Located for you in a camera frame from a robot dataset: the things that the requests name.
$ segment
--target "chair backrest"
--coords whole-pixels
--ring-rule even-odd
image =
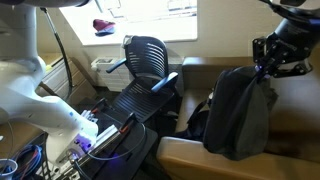
[[[133,77],[140,75],[164,78],[169,74],[165,44],[154,37],[132,36],[124,44],[126,66]]]

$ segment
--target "black mesh chair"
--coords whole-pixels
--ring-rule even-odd
[[[123,46],[126,58],[115,63],[107,73],[125,64],[134,80],[111,107],[128,115],[133,112],[139,122],[145,122],[171,98],[179,97],[175,88],[178,73],[169,74],[166,46],[159,39],[126,36]]]

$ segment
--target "gray bag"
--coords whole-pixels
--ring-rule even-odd
[[[262,153],[268,140],[269,112],[277,99],[270,80],[259,81],[253,66],[226,70],[215,86],[204,147],[231,160]]]

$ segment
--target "wall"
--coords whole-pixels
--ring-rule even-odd
[[[82,47],[61,12],[49,12],[68,55],[80,61],[92,82],[102,85],[90,63],[97,56],[119,56],[120,45]],[[40,12],[37,16],[39,52],[59,52],[45,16]],[[169,56],[251,56],[252,39],[271,33],[280,20],[258,0],[198,0],[198,39],[167,43]]]

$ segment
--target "window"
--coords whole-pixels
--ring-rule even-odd
[[[197,0],[95,0],[60,10],[83,45],[119,44],[125,35],[164,41],[197,38]],[[94,19],[115,22],[115,33],[96,37]]]

